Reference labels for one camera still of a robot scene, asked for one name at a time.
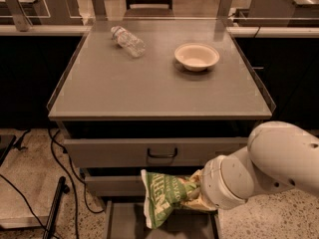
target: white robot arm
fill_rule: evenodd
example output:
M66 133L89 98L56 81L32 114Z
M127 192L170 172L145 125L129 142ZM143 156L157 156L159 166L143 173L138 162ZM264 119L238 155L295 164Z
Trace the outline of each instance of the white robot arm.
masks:
M286 122L259 125L247 147L212 159L202 170L202 198L221 209L294 187L319 196L319 139Z

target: snack bag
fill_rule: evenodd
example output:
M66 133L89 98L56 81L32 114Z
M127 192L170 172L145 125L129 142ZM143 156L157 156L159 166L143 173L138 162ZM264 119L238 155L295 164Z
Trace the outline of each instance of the snack bag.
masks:
M160 227L174 209L216 210L215 206L209 206L201 198L200 173L201 170L198 170L190 178L182 179L163 173L141 171L147 192L144 214L149 228Z

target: speckled floor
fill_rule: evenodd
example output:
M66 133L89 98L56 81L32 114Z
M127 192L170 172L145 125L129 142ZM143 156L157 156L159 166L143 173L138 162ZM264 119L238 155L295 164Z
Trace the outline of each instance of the speckled floor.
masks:
M0 129L0 134L12 133L19 137L23 131L16 129ZM58 142L63 137L58 134ZM2 166L0 173L5 175L19 188L28 199L34 212L39 216L49 213L53 196L60 176L66 173L54 160L51 140L45 129L32 129L26 134L23 146L27 148L19 151L12 149ZM68 156L62 149L54 145L58 159L71 173ZM84 203L83 185L76 180L79 197L79 238L104 238L106 214L91 213ZM101 210L100 201L87 193L90 207ZM0 179L0 219L31 217L21 196L3 179ZM289 238L289 239L318 239L319 238L319 198L293 189L276 195L259 195L252 197L245 205L232 210L219 210L220 238L223 239L254 239L254 238ZM62 239L73 239L75 235L75 200L74 190L64 194L60 204L56 222L56 236ZM0 231L0 239L42 238L43 229L6 230ZM123 236L124 238L153 238ZM175 233L166 238L189 238Z

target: floor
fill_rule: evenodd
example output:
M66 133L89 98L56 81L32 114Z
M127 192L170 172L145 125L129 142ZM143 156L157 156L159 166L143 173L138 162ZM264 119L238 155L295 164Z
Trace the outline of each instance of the floor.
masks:
M214 17L219 0L173 0L175 16L180 17ZM93 17L91 0L79 0L81 15L88 21ZM125 0L105 0L108 18L121 20L125 12ZM245 7L245 0L233 0L232 7ZM0 134L15 134L19 138L23 130L0 128ZM59 133L57 141L62 143ZM51 139L45 128L33 128L22 142L23 148L11 149L0 174L8 178L23 192L32 209L38 216L49 214L56 186L61 176L67 177L71 188L62 196L60 211L56 222L55 235L63 239L77 238L75 233L75 190L72 188L67 173L55 161L51 150ZM67 154L62 148L53 144L58 160L72 174ZM106 213L93 214L88 210L84 200L84 186L72 174L79 199L78 228L79 237L86 239L103 238L106 227ZM87 202L91 209L102 209L99 199L86 192ZM0 178L0 219L32 217L23 198L3 179ZM232 210L219 211L220 238L254 239L254 238L319 238L319 199L299 190L290 190L275 195L252 197L245 205ZM20 229L0 231L0 239L42 238L43 229ZM123 233L124 238L147 238L146 235L134 236ZM166 238L181 237L178 233Z

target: chair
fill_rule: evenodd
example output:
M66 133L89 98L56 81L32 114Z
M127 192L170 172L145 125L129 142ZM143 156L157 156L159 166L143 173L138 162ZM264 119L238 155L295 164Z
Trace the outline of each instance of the chair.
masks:
M126 0L124 19L137 17L173 17L172 0Z

